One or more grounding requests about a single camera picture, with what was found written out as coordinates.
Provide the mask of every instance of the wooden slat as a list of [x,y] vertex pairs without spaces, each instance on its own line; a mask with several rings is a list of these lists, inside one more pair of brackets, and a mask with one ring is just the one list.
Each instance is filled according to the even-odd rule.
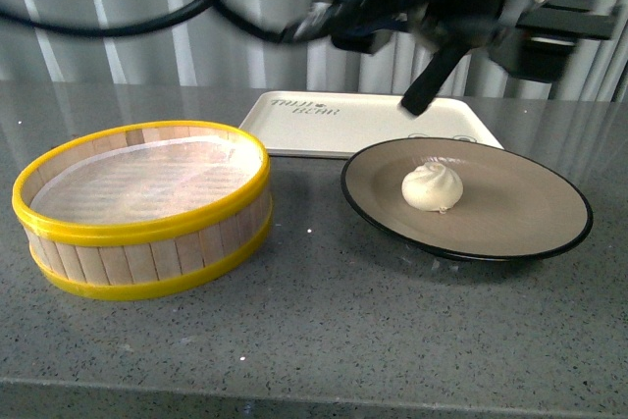
[[150,249],[153,252],[153,260],[155,261],[159,280],[171,279],[181,274],[177,247],[173,240],[167,239],[151,242]]
[[203,251],[198,233],[179,236],[175,239],[179,263],[184,274],[203,268]]
[[28,242],[30,242],[32,250],[35,253],[35,255],[39,258],[39,261],[44,266],[52,270],[52,267],[50,267],[50,262],[48,262],[48,256],[46,256],[46,253],[43,250],[43,246],[41,245],[41,240],[39,239],[39,237],[37,237],[36,235],[31,233],[27,229],[25,229],[25,232],[26,232],[26,237],[28,237]]
[[158,128],[157,130],[159,130],[159,137],[163,140],[166,139],[175,139],[177,137],[175,129],[173,127],[164,127],[164,128]]
[[125,253],[129,261],[129,269],[136,284],[157,282],[157,269],[153,260],[153,252],[149,244],[126,245]]
[[68,151],[64,152],[64,154],[70,154],[73,156],[73,161],[70,162],[66,167],[70,167],[73,164],[84,161],[90,157],[96,155],[96,150],[94,149],[94,143],[92,141],[84,142],[72,149],[68,149]]
[[223,241],[220,235],[220,225],[212,225],[199,232],[200,247],[203,252],[203,262],[207,266],[225,257]]
[[24,182],[22,187],[22,200],[29,206],[32,203],[33,198],[39,193],[43,187],[43,180],[41,175],[37,172],[33,172],[28,179]]
[[109,136],[99,137],[98,139],[94,139],[91,142],[93,143],[96,155],[113,150],[111,147],[111,139],[109,139]]
[[161,140],[159,131],[155,128],[146,128],[141,131],[144,135],[144,142],[155,142]]
[[144,143],[144,134],[141,130],[127,131],[127,143],[129,146],[135,146]]
[[77,255],[82,271],[85,274],[85,279],[89,284],[110,285],[98,247],[77,246]]
[[61,257],[59,256],[55,243],[52,240],[44,239],[43,237],[40,237],[39,241],[41,242],[41,247],[46,254],[48,263],[50,264],[50,270],[52,270],[55,274],[67,278],[66,269],[63,266],[63,262],[61,261]]
[[37,172],[39,172],[39,175],[45,183],[50,182],[68,167],[68,156],[66,154],[66,152],[59,154],[37,168]]
[[133,278],[125,250],[120,246],[100,247],[100,258],[111,285],[132,285]]
[[239,229],[237,228],[237,216],[233,215],[219,223],[220,236],[223,240],[225,256],[233,253],[240,247]]
[[123,147],[129,147],[127,144],[127,137],[123,132],[118,132],[116,134],[111,134],[107,136],[109,139],[109,145],[111,150],[114,149],[122,149]]
[[237,233],[241,244],[248,242],[255,234],[254,229],[256,227],[256,222],[253,221],[253,213],[255,211],[253,208],[254,206],[255,201],[239,211],[236,215]]
[[218,134],[218,130],[204,127],[189,127],[190,136],[212,136]]
[[68,279],[74,282],[85,282],[85,274],[82,272],[80,265],[79,255],[73,245],[62,244],[61,242],[55,242],[57,246],[57,252],[63,262],[63,266],[66,269]]
[[189,127],[172,127],[175,137],[189,137]]

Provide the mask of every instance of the yellow steamer rim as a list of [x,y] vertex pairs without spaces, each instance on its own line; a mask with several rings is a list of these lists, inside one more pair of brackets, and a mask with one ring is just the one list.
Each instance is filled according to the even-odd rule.
[[[142,143],[180,137],[217,134],[252,143],[261,159],[259,170],[245,184],[204,206],[173,216],[124,224],[91,225],[60,221],[30,208],[37,193],[68,167],[90,157]],[[223,124],[168,121],[129,125],[96,132],[63,144],[36,159],[18,176],[13,187],[13,208],[28,237],[30,253],[43,275],[70,293],[105,300],[137,300],[165,296],[210,282],[237,267],[264,241],[270,226],[272,199],[270,159],[264,145],[251,134]],[[143,253],[153,259],[134,260]],[[157,264],[155,258],[196,259],[200,268],[155,280],[136,280],[133,268]],[[116,283],[115,273],[127,264],[131,283]],[[89,273],[102,276],[90,277]]]

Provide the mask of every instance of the gray plate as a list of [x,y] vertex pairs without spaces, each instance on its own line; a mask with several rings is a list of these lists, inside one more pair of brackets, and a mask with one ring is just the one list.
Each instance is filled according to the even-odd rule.
[[[446,214],[409,206],[403,178],[429,161],[458,173],[462,198]],[[355,154],[342,191],[367,221],[458,260],[541,259],[579,244],[593,225],[584,195],[550,169],[483,144],[439,138],[397,139]]]

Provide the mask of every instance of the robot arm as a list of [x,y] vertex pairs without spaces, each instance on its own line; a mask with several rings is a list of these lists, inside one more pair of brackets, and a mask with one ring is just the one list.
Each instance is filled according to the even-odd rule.
[[[388,27],[413,33],[435,53],[401,106],[416,116],[423,113],[459,60],[477,48],[488,50],[489,57],[514,77],[560,79],[578,39],[611,38],[618,9],[592,15],[593,4],[594,0],[418,0],[398,12],[407,18],[402,25],[388,17]],[[385,44],[379,28],[386,22],[372,25],[332,34],[332,41],[342,49],[373,53]]]

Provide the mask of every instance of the plate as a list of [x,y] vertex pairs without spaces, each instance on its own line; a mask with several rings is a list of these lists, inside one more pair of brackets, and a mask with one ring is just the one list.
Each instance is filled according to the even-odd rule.
[[400,96],[362,93],[266,92],[240,128],[272,156],[348,159],[367,146],[404,137],[448,137],[501,148],[473,110],[438,97],[420,117],[399,107]]
[[[452,168],[464,185],[445,214],[412,208],[401,195],[403,178],[430,161]],[[528,158],[473,142],[375,144],[346,162],[341,181],[367,221],[450,259],[544,259],[578,245],[593,225],[591,206],[572,183]]]

